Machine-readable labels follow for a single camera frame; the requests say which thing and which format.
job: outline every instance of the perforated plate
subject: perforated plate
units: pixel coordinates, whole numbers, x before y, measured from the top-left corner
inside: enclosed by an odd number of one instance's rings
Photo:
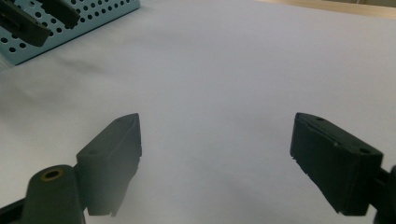
[[[0,27],[0,53],[13,64],[23,63],[38,54],[140,8],[139,0],[65,0],[65,2],[75,8],[81,16],[78,25],[72,30],[47,14],[36,0],[16,0],[15,5],[49,27],[52,32],[44,46],[38,48],[25,43]]]

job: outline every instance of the screw hole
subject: screw hole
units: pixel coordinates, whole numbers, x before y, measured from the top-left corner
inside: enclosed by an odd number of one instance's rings
[[[41,176],[41,180],[46,181],[46,182],[51,181],[51,180],[59,178],[63,174],[64,174],[64,170],[62,170],[62,169],[51,169],[51,170],[48,170],[47,172],[45,172]]]
[[[359,148],[359,152],[363,154],[371,154],[371,151],[367,148]]]

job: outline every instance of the black plastic part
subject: black plastic part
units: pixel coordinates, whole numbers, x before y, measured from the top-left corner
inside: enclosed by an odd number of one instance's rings
[[[24,199],[0,208],[0,223],[8,224],[21,219]]]
[[[114,120],[77,154],[82,204],[90,215],[116,215],[141,156],[137,114]]]
[[[21,224],[81,224],[82,211],[73,168],[52,166],[31,178]]]
[[[63,0],[40,0],[46,13],[58,19],[68,28],[75,27],[79,20],[78,12]]]
[[[8,0],[0,0],[0,26],[37,47],[43,46],[50,35],[47,27]]]
[[[383,154],[329,121],[303,113],[294,120],[291,156],[336,212],[364,216]]]

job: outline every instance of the light blue pegboard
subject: light blue pegboard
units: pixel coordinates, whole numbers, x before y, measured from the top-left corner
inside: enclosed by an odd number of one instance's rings
[[[0,53],[13,64],[23,63],[47,50],[88,33],[107,22],[140,8],[139,0],[65,0],[76,9],[81,18],[78,25],[68,29],[47,14],[36,0],[16,0],[15,5],[51,29],[43,47],[35,47],[0,27]]]

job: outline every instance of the white surface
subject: white surface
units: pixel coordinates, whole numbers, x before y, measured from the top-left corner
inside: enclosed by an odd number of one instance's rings
[[[0,205],[113,119],[141,118],[119,215],[88,223],[372,223],[334,213],[289,155],[296,112],[396,163],[396,21],[249,0],[143,7],[0,77]]]

